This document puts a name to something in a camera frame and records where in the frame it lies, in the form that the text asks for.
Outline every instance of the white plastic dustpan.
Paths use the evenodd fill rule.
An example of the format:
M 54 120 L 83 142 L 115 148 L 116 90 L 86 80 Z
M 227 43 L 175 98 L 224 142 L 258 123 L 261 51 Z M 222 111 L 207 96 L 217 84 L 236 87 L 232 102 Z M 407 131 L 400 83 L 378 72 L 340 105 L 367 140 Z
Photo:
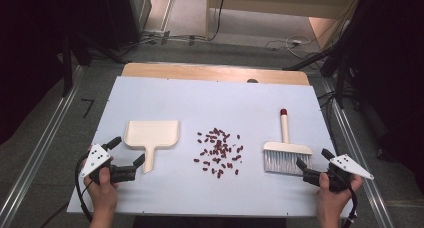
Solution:
M 135 149 L 146 150 L 143 172 L 153 169 L 156 148 L 166 149 L 178 141 L 178 121 L 129 121 L 124 142 Z

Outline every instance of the human hand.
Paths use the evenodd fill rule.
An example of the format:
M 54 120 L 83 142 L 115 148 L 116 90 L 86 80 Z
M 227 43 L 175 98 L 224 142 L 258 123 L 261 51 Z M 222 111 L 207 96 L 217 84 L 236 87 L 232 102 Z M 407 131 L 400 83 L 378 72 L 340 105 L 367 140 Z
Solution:
M 339 217 L 351 198 L 348 189 L 339 193 L 330 191 L 330 180 L 326 173 L 321 173 L 319 177 L 320 189 L 318 190 L 317 217 L 322 228 L 338 227 Z M 353 191 L 357 191 L 362 186 L 363 180 L 358 175 L 352 175 L 350 182 Z
M 89 176 L 84 178 L 85 186 L 93 202 L 94 213 L 90 227 L 112 227 L 113 215 L 118 204 L 118 184 L 110 183 L 109 169 L 104 167 L 99 172 L 100 185 L 90 183 Z

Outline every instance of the white table surface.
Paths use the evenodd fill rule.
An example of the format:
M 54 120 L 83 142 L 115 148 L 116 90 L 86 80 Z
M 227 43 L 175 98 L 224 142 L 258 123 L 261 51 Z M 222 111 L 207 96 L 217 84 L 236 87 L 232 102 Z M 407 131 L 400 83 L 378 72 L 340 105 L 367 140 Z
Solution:
M 290 142 L 309 146 L 313 169 L 325 171 L 322 148 L 334 152 L 313 87 L 239 82 L 118 77 L 93 143 L 124 136 L 130 120 L 179 120 L 180 137 L 171 149 L 157 150 L 153 171 L 137 170 L 136 180 L 118 188 L 117 212 L 146 215 L 310 217 L 316 215 L 317 187 L 301 177 L 264 172 L 262 147 L 282 141 L 279 112 L 288 111 Z M 210 160 L 199 144 L 214 127 L 230 133 L 228 144 L 243 145 L 242 163 L 218 179 L 193 162 Z M 124 142 L 110 154 L 118 166 L 131 165 L 144 151 Z M 89 209 L 88 194 L 84 199 Z M 351 203 L 345 207 L 346 217 Z M 68 212 L 81 212 L 74 190 Z

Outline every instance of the metal rail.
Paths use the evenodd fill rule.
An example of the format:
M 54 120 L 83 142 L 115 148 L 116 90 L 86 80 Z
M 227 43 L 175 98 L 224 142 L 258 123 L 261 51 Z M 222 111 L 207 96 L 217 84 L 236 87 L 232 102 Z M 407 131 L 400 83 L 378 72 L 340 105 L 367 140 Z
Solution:
M 324 87 L 326 92 L 334 90 L 333 84 L 331 81 L 329 81 L 329 79 L 324 79 Z M 333 102 L 333 110 L 342 130 L 343 136 L 346 140 L 350 155 L 353 159 L 356 160 L 356 162 L 358 162 L 358 164 L 372 173 L 362 155 L 361 148 L 358 144 L 354 132 L 352 131 L 345 111 L 340 109 L 337 102 Z M 390 217 L 390 214 L 386 208 L 386 204 L 380 194 L 375 180 L 364 179 L 364 189 L 379 226 L 384 228 L 394 228 L 395 225 Z
M 38 168 L 43 162 L 44 157 L 47 154 L 47 151 L 50 148 L 50 144 L 62 123 L 63 117 L 66 115 L 70 104 L 78 90 L 78 87 L 81 83 L 81 76 L 83 74 L 83 70 L 81 66 L 78 66 L 74 72 L 73 80 L 75 81 L 75 85 L 70 90 L 68 96 L 63 97 L 52 118 L 50 119 L 46 129 L 41 135 L 40 140 L 38 141 L 34 151 L 31 154 L 31 157 L 28 159 L 24 169 L 22 170 L 19 178 L 13 185 L 10 190 L 5 202 L 2 205 L 2 209 L 0 212 L 0 227 L 8 228 L 21 205 L 22 200 L 24 199 L 31 182 L 33 181 Z

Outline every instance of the white bristles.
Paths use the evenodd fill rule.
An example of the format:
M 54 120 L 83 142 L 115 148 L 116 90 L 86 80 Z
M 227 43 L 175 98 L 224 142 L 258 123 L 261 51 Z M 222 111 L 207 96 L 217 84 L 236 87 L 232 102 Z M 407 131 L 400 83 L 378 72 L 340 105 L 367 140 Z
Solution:
M 264 156 L 264 168 L 267 172 L 302 175 L 302 170 L 296 165 L 297 157 L 305 162 L 309 169 L 312 167 L 310 154 L 265 150 Z

